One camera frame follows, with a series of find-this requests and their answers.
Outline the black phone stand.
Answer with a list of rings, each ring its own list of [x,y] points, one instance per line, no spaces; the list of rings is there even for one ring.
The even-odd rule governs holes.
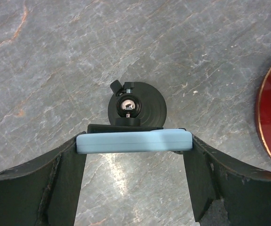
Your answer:
[[[153,86],[143,82],[111,83],[108,104],[109,125],[90,124],[87,134],[152,131],[163,128],[166,102]]]

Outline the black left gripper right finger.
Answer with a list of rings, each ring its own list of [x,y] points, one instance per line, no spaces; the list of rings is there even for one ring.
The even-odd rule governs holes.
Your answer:
[[[271,226],[271,172],[193,136],[183,159],[194,219],[202,226]]]

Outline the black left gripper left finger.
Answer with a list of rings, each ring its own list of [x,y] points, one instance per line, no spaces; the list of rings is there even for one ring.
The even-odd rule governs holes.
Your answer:
[[[76,137],[0,172],[0,226],[72,226],[86,156]]]

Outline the phone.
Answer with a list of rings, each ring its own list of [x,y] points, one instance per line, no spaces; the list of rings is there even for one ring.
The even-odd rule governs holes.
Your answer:
[[[82,134],[76,138],[78,154],[182,152],[192,148],[192,134],[184,129]]]

